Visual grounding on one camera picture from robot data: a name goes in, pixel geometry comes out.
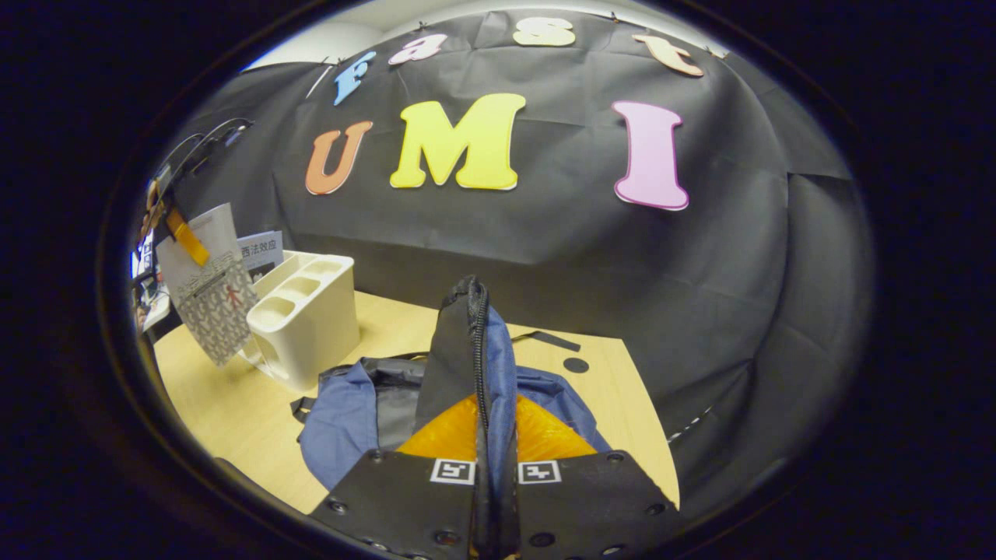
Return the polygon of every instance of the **white wall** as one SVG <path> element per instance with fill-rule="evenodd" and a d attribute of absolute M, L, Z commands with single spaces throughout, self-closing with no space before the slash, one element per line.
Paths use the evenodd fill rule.
<path fill-rule="evenodd" d="M 514 8 L 557 8 L 608 16 L 677 37 L 726 56 L 721 44 L 677 18 L 632 0 L 372 0 L 336 14 L 270 51 L 248 68 L 282 62 L 322 62 L 350 57 L 381 41 L 428 23 Z"/>

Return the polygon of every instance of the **orange fabric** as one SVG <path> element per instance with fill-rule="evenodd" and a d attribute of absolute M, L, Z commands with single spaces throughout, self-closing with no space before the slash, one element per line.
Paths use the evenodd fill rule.
<path fill-rule="evenodd" d="M 550 460 L 595 453 L 577 432 L 543 407 L 519 395 L 515 422 L 518 460 Z M 414 433 L 397 449 L 420 457 L 476 460 L 477 397 L 453 405 Z"/>

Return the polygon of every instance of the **zipper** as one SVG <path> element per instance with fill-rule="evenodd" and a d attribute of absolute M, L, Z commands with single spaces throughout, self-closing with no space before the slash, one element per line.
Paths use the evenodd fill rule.
<path fill-rule="evenodd" d="M 480 290 L 477 297 L 477 309 L 474 310 L 474 323 L 471 332 L 471 343 L 474 353 L 474 385 L 477 389 L 477 408 L 480 411 L 481 426 L 484 427 L 485 440 L 488 434 L 488 411 L 485 393 L 487 388 L 484 383 L 484 332 L 487 329 L 488 296 L 487 292 L 476 282 L 473 289 Z"/>

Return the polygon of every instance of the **desk organizer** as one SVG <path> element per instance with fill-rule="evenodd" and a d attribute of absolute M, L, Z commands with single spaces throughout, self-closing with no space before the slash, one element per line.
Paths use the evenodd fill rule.
<path fill-rule="evenodd" d="M 254 287 L 253 338 L 240 355 L 288 388 L 310 390 L 360 343 L 352 258 L 284 251 Z"/>

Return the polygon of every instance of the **letter m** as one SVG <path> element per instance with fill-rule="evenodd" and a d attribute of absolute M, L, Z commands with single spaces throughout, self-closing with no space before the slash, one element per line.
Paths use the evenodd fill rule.
<path fill-rule="evenodd" d="M 422 186 L 425 171 L 421 156 L 436 184 L 449 178 L 460 155 L 467 161 L 456 172 L 456 183 L 464 188 L 515 188 L 519 175 L 512 170 L 509 150 L 515 114 L 526 106 L 526 98 L 515 94 L 490 94 L 470 106 L 456 127 L 450 124 L 436 101 L 416 103 L 401 112 L 407 123 L 397 171 L 390 176 L 395 188 Z"/>

